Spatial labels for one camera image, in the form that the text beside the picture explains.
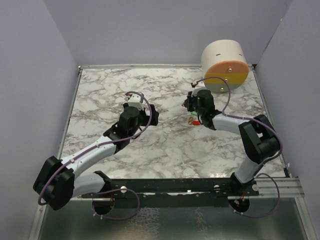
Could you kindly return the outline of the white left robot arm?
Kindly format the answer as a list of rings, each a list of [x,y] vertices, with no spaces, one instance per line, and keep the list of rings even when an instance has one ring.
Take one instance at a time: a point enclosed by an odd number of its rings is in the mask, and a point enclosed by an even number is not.
[[[149,115],[144,109],[126,103],[119,120],[94,143],[62,159],[47,158],[33,184],[33,190],[39,195],[38,204],[59,210],[71,198],[82,194],[94,192],[101,198],[106,197],[111,186],[101,175],[90,175],[93,188],[83,186],[80,177],[91,166],[123,150],[149,126],[158,125],[159,113],[155,106],[149,104],[148,108]]]

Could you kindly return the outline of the solid red key tag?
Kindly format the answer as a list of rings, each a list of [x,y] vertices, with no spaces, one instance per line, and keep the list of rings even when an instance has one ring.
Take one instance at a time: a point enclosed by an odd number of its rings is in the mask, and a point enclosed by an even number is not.
[[[193,121],[192,124],[193,124],[194,126],[199,126],[199,125],[201,125],[201,123],[200,123],[199,121]]]

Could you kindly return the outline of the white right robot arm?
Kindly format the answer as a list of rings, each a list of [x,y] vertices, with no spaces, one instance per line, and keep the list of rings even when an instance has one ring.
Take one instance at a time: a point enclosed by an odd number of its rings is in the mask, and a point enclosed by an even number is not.
[[[215,107],[210,90],[202,89],[197,93],[188,92],[183,103],[188,112],[196,112],[202,125],[214,131],[226,131],[241,136],[246,154],[240,167],[232,173],[234,179],[229,189],[240,196],[248,189],[265,160],[271,159],[281,150],[281,144],[267,116],[260,114],[254,118],[231,117]]]

